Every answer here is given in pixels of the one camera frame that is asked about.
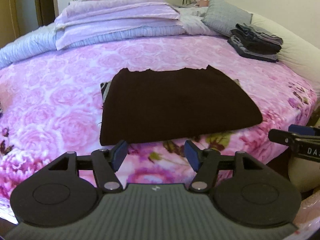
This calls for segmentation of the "dark brown and grey t-shirt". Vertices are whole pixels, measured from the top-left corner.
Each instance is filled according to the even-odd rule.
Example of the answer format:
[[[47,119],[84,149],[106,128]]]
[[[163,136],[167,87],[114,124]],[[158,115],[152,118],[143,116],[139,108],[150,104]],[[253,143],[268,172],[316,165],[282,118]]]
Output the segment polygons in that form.
[[[211,66],[163,72],[122,69],[103,104],[100,143],[192,138],[252,127],[262,120],[248,94]]]

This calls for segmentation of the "pink rose floral blanket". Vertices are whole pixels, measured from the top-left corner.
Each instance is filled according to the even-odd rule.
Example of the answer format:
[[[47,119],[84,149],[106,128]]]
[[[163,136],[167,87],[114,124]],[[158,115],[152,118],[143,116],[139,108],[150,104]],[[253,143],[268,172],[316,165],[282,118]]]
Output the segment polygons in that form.
[[[223,38],[171,36],[108,42],[51,51],[1,70],[1,218],[16,222],[13,189],[67,151],[88,155],[100,147],[100,85],[121,69],[178,70],[212,66],[240,82],[259,107],[263,122],[252,128],[209,134],[199,148],[225,155],[243,150],[263,163],[284,151],[270,129],[305,125],[317,95],[282,63],[240,57]]]

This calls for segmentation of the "cream headboard bolster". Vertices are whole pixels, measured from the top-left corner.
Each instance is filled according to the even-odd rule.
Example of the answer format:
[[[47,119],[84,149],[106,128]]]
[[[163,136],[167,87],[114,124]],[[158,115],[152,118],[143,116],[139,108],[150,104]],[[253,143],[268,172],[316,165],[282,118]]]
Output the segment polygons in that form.
[[[306,79],[319,95],[319,49],[282,25],[259,14],[252,14],[251,24],[283,39],[278,53],[279,61]]]

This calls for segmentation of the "stack of folded dark clothes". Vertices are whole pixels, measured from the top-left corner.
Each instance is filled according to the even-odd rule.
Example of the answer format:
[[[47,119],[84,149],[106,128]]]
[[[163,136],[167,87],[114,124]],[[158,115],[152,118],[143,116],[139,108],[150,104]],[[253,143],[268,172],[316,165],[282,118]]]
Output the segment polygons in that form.
[[[278,62],[283,39],[255,25],[236,24],[228,43],[241,56],[266,62]]]

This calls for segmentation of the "lavender ruffled comforter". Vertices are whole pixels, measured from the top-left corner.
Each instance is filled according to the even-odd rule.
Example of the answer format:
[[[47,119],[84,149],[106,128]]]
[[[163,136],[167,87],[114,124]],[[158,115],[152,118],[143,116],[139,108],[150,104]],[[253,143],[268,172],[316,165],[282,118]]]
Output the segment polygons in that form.
[[[139,37],[176,36],[185,33],[186,31],[181,26],[140,27],[90,37],[82,41],[73,42],[66,48],[77,48]],[[12,63],[23,61],[49,51],[56,51],[56,35],[57,29],[53,24],[50,24],[48,26],[40,27],[35,31],[19,37],[15,41],[10,42],[1,48],[1,68],[3,69]]]

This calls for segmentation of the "grey knitted pillow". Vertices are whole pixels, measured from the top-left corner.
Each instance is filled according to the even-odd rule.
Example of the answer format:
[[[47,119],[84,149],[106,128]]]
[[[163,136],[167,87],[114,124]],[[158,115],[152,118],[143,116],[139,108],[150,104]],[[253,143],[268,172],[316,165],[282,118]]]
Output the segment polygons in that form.
[[[237,24],[250,24],[252,14],[224,0],[209,0],[202,22],[213,31],[227,37]]]

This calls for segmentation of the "folded lilac fleece blankets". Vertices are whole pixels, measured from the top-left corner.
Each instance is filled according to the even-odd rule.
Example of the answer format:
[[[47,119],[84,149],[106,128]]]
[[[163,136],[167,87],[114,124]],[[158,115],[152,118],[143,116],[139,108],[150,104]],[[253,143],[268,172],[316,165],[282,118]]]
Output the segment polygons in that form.
[[[55,19],[58,50],[107,35],[175,36],[185,33],[180,13],[165,0],[77,0]]]

